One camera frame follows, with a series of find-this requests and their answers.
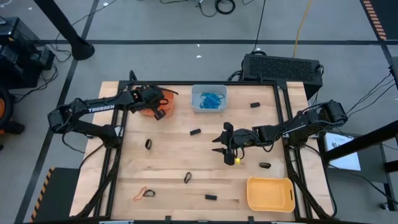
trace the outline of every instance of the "yellow bin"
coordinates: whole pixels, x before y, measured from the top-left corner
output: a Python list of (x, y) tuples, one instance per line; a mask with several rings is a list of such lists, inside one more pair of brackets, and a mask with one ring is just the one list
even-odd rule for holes
[(293, 184), (288, 178), (250, 177), (246, 193), (254, 211), (292, 212), (295, 207)]

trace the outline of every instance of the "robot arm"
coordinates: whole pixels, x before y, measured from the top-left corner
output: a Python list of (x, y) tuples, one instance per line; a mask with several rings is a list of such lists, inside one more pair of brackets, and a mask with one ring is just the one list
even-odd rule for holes
[(297, 115), (278, 125), (256, 126), (252, 130), (238, 129), (230, 123), (224, 123), (224, 129), (221, 136), (214, 139), (213, 142), (221, 142), (226, 149), (213, 149), (216, 152), (224, 154), (224, 162), (228, 165), (234, 165), (237, 158), (236, 150), (251, 146), (271, 146), (272, 147), (280, 137), (286, 135), (289, 137), (289, 144), (293, 147), (299, 147), (307, 142), (312, 134), (323, 129), (333, 129), (340, 127), (347, 122), (348, 118), (340, 103), (333, 100), (327, 103), (320, 103), (299, 111)]
[(109, 124), (98, 126), (80, 121), (79, 118), (85, 114), (127, 108), (132, 113), (150, 109), (154, 112), (155, 118), (159, 120), (165, 116), (165, 111), (159, 110), (159, 107), (168, 103), (162, 91), (172, 90), (163, 89), (156, 85), (143, 85), (134, 90), (122, 91), (116, 96), (108, 98), (94, 100), (76, 98), (70, 104), (61, 105), (47, 115), (50, 129), (57, 134), (74, 131), (85, 135), (98, 136), (103, 140), (105, 147), (116, 147), (119, 141), (114, 127)]

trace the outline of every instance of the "white paper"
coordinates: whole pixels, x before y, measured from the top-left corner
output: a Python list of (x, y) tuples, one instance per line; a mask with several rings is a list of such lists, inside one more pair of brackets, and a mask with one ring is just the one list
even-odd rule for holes
[[(342, 144), (345, 144), (353, 140), (352, 138), (342, 136), (340, 134), (326, 133), (325, 135), (325, 147), (327, 151), (330, 151)], [(331, 165), (338, 167), (340, 169), (350, 169), (350, 170), (361, 170), (361, 165), (359, 164), (358, 153), (354, 152), (345, 157), (341, 157), (329, 162)]]

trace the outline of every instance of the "wooden table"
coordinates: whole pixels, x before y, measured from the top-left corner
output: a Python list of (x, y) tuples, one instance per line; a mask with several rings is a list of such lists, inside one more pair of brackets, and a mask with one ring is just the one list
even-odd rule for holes
[[(223, 113), (195, 114), (190, 107), (190, 85), (163, 86), (179, 92), (176, 107), (169, 118), (156, 121), (140, 113), (129, 113), (126, 123), (119, 174), (114, 195), (112, 219), (164, 220), (227, 220), (245, 221), (253, 216), (256, 221), (291, 221), (294, 214), (255, 212), (246, 202), (246, 181), (250, 176), (287, 177), (282, 141), (275, 143), (271, 152), (260, 147), (247, 148), (240, 165), (228, 166), (220, 153), (211, 149), (222, 147), (212, 143), (223, 131), (228, 121), (236, 129), (278, 124), (272, 86), (227, 86), (228, 107)], [(116, 94), (118, 82), (103, 82), (99, 97)], [(293, 114), (306, 108), (307, 99), (302, 83), (288, 83)], [(287, 119), (283, 95), (280, 91), (284, 119)], [(249, 104), (260, 102), (259, 108)], [(93, 123), (109, 124), (112, 111), (96, 113)], [(196, 128), (201, 134), (190, 136)], [(145, 148), (147, 139), (152, 149)], [(101, 144), (100, 139), (88, 140), (86, 156)], [(308, 144), (317, 148), (316, 140)], [(80, 172), (70, 215), (77, 214), (98, 188), (105, 150), (89, 158)], [(333, 207), (325, 180), (322, 162), (318, 155), (302, 149), (302, 163), (309, 191), (324, 210), (332, 214)], [(259, 162), (269, 162), (270, 169), (261, 169)], [(192, 179), (184, 184), (187, 172)], [(146, 186), (156, 192), (155, 197), (134, 201), (140, 189)], [(205, 194), (217, 195), (217, 201), (205, 200)], [(305, 216), (302, 197), (296, 206)], [(108, 193), (104, 193), (101, 214), (104, 214)]]

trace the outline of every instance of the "yellow object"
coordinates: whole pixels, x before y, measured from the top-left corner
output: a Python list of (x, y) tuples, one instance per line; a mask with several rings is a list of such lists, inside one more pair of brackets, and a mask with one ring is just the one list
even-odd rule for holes
[(291, 212), (295, 207), (293, 184), (288, 178), (250, 177), (246, 196), (254, 211)]
[(301, 19), (300, 27), (298, 27), (298, 31), (297, 31), (297, 35), (296, 35), (296, 41), (294, 42), (293, 58), (296, 56), (297, 41), (299, 41), (301, 28), (303, 27), (304, 20), (305, 20), (307, 14), (308, 14), (308, 11), (310, 10), (311, 3), (312, 3), (312, 0), (308, 0), (307, 8), (306, 8), (306, 10), (304, 12), (303, 19)]

